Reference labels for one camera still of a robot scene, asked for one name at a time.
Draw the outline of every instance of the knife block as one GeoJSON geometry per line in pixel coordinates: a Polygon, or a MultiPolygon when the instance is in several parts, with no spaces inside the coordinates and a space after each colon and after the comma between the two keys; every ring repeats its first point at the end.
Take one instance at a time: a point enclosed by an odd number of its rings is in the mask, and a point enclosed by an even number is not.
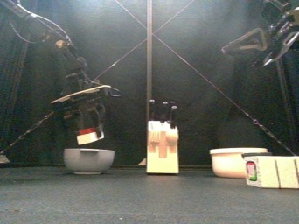
{"type": "Polygon", "coordinates": [[[179,130],[160,121],[148,122],[147,173],[179,173],[179,130]]]}

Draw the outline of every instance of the cable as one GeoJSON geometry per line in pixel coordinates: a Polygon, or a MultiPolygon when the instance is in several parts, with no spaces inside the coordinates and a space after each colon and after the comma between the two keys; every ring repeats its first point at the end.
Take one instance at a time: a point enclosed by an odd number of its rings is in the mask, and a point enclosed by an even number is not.
{"type": "Polygon", "coordinates": [[[21,34],[20,34],[20,33],[17,32],[17,30],[15,29],[15,25],[13,25],[11,19],[9,19],[9,25],[11,25],[11,27],[12,27],[12,29],[13,29],[13,32],[15,32],[16,36],[17,36],[25,43],[28,43],[28,44],[37,44],[37,43],[39,43],[37,41],[36,41],[36,42],[32,42],[31,40],[25,39],[25,38],[21,36],[21,34]]]}

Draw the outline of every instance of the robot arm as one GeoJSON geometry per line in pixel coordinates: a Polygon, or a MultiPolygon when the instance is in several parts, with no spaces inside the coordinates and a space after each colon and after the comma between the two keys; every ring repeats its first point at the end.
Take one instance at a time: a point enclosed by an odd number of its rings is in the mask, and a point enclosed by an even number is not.
{"type": "Polygon", "coordinates": [[[260,14],[268,23],[267,31],[256,28],[222,48],[227,55],[260,51],[255,67],[279,60],[299,38],[299,8],[291,10],[286,0],[263,0],[260,14]]]}
{"type": "Polygon", "coordinates": [[[7,13],[15,18],[16,22],[24,23],[32,36],[41,42],[53,45],[64,58],[67,70],[65,80],[68,91],[64,96],[52,101],[51,105],[55,112],[63,113],[65,121],[76,123],[77,143],[88,144],[104,138],[103,115],[105,113],[101,104],[100,90],[104,96],[121,96],[113,94],[111,86],[99,85],[85,74],[87,62],[76,54],[76,48],[65,31],[47,18],[29,12],[19,3],[12,0],[0,0],[7,13]]]}

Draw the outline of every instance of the black curtain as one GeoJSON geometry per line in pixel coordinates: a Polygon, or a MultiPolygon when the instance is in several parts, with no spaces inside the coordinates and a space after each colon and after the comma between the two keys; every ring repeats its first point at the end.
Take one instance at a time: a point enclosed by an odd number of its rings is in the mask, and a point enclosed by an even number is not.
{"type": "MultiPolygon", "coordinates": [[[[103,99],[105,138],[84,145],[115,150],[117,165],[136,165],[145,157],[145,6],[147,1],[136,0],[40,0],[36,12],[69,34],[89,78],[124,94],[103,99]]],[[[255,54],[231,57],[220,51],[246,32],[266,27],[259,6],[247,0],[153,1],[153,98],[177,103],[180,165],[210,165],[210,149],[220,147],[267,147],[276,155],[287,154],[227,99],[290,144],[276,66],[254,69],[255,54]]],[[[64,76],[55,50],[31,45],[11,141],[52,111],[64,76]]],[[[69,147],[79,147],[75,134],[56,115],[8,157],[19,163],[60,165],[69,147]]]]}

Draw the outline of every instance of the metal pole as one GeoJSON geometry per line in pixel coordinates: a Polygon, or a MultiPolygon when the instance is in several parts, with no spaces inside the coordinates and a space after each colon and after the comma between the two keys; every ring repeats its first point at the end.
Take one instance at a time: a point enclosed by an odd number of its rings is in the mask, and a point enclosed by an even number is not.
{"type": "Polygon", "coordinates": [[[152,57],[153,57],[153,2],[147,0],[147,96],[145,121],[149,121],[149,100],[152,99],[152,57]]]}

